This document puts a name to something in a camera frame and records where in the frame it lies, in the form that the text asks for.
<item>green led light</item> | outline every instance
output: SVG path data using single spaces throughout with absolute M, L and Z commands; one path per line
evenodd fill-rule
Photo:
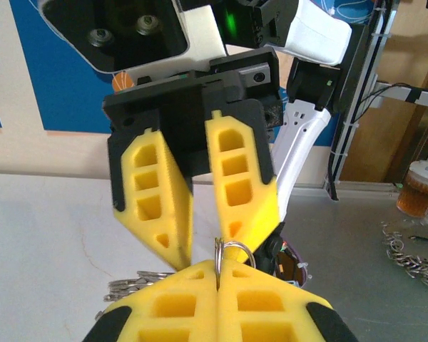
M 227 29 L 230 35 L 233 38 L 236 38 L 238 31 L 236 29 L 236 19 L 234 14 L 229 14 L 228 11 L 225 11 L 225 21 L 227 23 Z

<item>brown liquid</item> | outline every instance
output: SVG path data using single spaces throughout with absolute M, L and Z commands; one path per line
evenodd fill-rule
M 407 175 L 399 194 L 397 207 L 409 216 L 425 217 L 428 214 L 428 185 Z

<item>plastic cup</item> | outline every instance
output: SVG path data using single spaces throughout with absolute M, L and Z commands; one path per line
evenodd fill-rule
M 412 217 L 428 214 L 428 162 L 420 160 L 409 166 L 403 188 L 398 197 L 399 210 Z

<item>metal key ring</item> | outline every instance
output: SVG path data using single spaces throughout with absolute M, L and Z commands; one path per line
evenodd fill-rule
M 242 249 L 249 257 L 250 260 L 250 266 L 254 269 L 257 268 L 257 264 L 255 263 L 255 257 L 254 254 L 248 249 L 248 247 L 238 241 L 229 241 L 226 244 L 223 243 L 223 239 L 215 238 L 215 245 L 214 245 L 214 261 L 215 261 L 215 285 L 217 287 L 217 290 L 220 288 L 220 268 L 222 264 L 223 259 L 223 250 L 228 247 L 237 247 Z

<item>gray table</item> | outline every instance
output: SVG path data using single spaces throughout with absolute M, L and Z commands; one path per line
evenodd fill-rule
M 318 195 L 292 196 L 283 233 L 309 263 L 305 289 L 326 298 L 360 341 L 428 341 L 428 287 L 381 242 L 384 222 L 409 218 L 384 196 Z

